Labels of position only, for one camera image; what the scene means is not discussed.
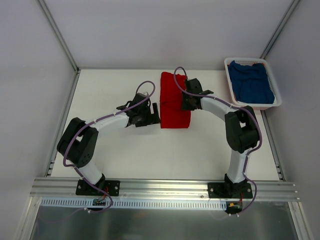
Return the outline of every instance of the black mounting plate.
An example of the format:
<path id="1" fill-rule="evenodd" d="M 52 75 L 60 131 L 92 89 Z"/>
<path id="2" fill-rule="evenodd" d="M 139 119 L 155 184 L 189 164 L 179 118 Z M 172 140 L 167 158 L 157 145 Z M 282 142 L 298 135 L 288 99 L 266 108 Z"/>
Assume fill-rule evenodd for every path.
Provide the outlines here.
<path id="1" fill-rule="evenodd" d="M 233 193 L 232 196 L 227 196 L 222 194 L 224 189 L 224 182 L 209 182 L 208 183 L 208 195 L 210 199 L 241 199 L 241 193 L 242 193 L 242 199 L 252 199 L 253 193 L 251 189 L 251 184 L 246 183 L 244 187 Z"/>
<path id="2" fill-rule="evenodd" d="M 116 180 L 105 180 L 104 185 L 101 189 L 107 189 L 106 192 L 112 197 L 119 196 L 120 181 Z M 97 191 L 89 186 L 84 180 L 79 180 L 76 185 L 75 195 L 78 196 L 102 196 L 101 191 Z"/>

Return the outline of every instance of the blue towel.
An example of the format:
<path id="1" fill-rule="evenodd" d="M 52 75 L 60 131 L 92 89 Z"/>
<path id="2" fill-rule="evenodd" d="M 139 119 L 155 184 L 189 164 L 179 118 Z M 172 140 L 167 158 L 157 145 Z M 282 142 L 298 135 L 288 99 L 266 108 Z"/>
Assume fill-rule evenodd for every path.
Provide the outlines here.
<path id="1" fill-rule="evenodd" d="M 275 96 L 270 89 L 265 66 L 240 65 L 232 61 L 228 66 L 232 89 L 237 101 L 248 104 L 273 104 Z"/>

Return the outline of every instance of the white wall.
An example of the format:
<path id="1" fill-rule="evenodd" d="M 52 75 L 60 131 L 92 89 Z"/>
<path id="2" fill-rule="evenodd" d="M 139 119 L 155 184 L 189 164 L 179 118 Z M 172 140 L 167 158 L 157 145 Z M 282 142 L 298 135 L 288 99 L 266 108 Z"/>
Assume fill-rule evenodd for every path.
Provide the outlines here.
<path id="1" fill-rule="evenodd" d="M 46 0 L 80 67 L 224 69 L 259 57 L 292 0 Z"/>
<path id="2" fill-rule="evenodd" d="M 0 239 L 47 165 L 73 70 L 35 0 L 0 1 Z"/>
<path id="3" fill-rule="evenodd" d="M 320 1 L 303 0 L 267 58 L 283 104 L 267 111 L 288 181 L 320 239 Z"/>

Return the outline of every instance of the folded red fabric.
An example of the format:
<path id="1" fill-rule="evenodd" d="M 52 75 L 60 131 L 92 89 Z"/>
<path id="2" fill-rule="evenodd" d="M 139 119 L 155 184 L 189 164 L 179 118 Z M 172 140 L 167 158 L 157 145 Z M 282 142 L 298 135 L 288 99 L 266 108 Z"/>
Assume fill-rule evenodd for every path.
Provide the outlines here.
<path id="1" fill-rule="evenodd" d="M 178 84 L 185 90 L 184 75 L 176 75 Z M 187 129 L 190 125 L 191 111 L 182 111 L 182 94 L 177 87 L 174 75 L 163 72 L 160 80 L 160 120 L 162 129 Z"/>

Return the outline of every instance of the plastic laundry basket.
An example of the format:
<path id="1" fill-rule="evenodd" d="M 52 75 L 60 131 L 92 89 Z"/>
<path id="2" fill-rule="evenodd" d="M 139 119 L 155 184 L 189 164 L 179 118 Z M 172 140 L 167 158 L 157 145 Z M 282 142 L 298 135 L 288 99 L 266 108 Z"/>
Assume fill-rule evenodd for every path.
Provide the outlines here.
<path id="1" fill-rule="evenodd" d="M 230 80 L 230 75 L 229 75 L 229 70 L 228 70 L 228 65 L 232 62 L 235 61 L 237 64 L 240 65 L 250 65 L 252 66 L 253 64 L 263 64 L 266 74 L 268 76 L 268 81 L 269 81 L 269 86 L 271 91 L 273 92 L 274 95 L 274 102 L 272 104 L 255 104 L 255 103 L 245 103 L 241 101 L 237 101 L 234 91 L 232 89 L 232 83 Z M 244 107 L 244 106 L 251 106 L 255 110 L 266 110 L 271 107 L 277 107 L 280 106 L 282 103 L 279 90 L 275 81 L 275 78 L 271 72 L 271 69 L 267 63 L 266 60 L 261 59 L 261 58 L 250 58 L 250 57 L 228 57 L 224 60 L 224 66 L 225 66 L 225 71 L 226 71 L 226 76 L 228 79 L 228 85 L 229 85 L 229 90 L 230 90 L 230 96 L 231 96 L 231 101 L 233 104 Z"/>

